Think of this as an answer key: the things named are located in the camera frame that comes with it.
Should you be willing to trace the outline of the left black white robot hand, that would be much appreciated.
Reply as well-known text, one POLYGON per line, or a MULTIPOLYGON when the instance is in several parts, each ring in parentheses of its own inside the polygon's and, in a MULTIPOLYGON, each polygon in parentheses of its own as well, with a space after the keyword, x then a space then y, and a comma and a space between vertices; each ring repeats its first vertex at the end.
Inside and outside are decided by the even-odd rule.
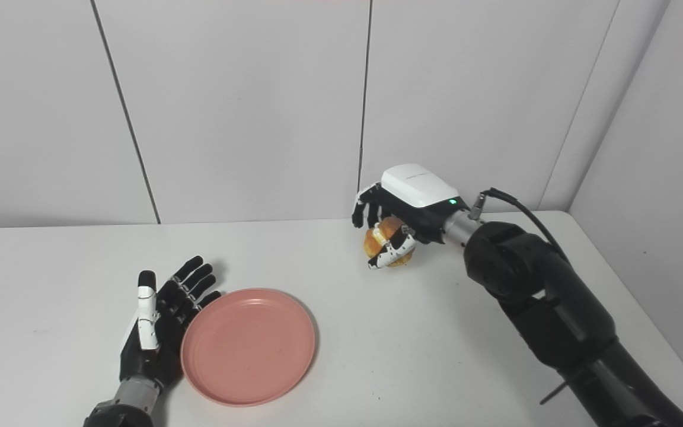
POLYGON ((216 276, 200 255, 192 257, 161 288, 151 270, 139 273, 136 324, 121 351, 120 380, 144 377, 163 391, 183 376, 181 348, 198 314, 221 296, 216 276))

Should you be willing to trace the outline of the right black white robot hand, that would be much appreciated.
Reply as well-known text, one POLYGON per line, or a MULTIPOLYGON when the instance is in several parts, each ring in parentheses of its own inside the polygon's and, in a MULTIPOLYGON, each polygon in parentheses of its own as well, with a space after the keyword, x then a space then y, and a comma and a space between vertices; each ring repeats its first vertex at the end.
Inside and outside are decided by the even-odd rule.
POLYGON ((406 257, 418 243, 445 244, 448 221, 468 210, 455 187, 422 165, 406 163, 388 168, 380 181, 360 190, 350 218, 354 227, 366 226, 372 235, 382 235, 388 219, 401 222, 369 256, 369 269, 382 269, 406 257))

